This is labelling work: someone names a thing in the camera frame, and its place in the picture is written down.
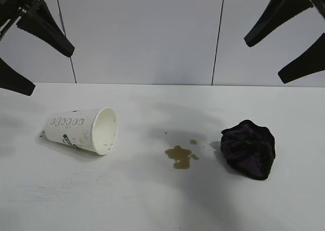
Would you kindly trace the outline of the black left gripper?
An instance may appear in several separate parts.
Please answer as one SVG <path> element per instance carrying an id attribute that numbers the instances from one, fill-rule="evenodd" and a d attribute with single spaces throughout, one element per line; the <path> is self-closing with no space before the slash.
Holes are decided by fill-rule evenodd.
<path id="1" fill-rule="evenodd" d="M 75 47 L 56 24 L 44 0 L 1 0 L 1 40 L 19 18 L 19 29 L 38 37 L 66 57 L 73 55 Z M 1 88 L 30 96 L 35 86 L 1 59 Z"/>

